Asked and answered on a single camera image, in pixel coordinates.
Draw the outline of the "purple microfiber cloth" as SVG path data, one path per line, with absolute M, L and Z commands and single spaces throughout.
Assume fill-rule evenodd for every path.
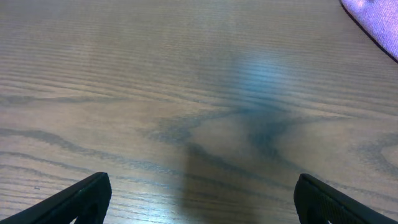
M 345 11 L 397 62 L 397 0 L 340 0 Z

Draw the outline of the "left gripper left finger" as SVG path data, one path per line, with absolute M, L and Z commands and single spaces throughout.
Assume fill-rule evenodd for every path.
M 111 194 L 108 174 L 97 172 L 1 224 L 103 224 Z

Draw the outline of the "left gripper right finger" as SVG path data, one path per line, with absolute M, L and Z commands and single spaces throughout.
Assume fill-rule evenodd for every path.
M 309 174 L 300 174 L 294 204 L 301 224 L 397 224 Z

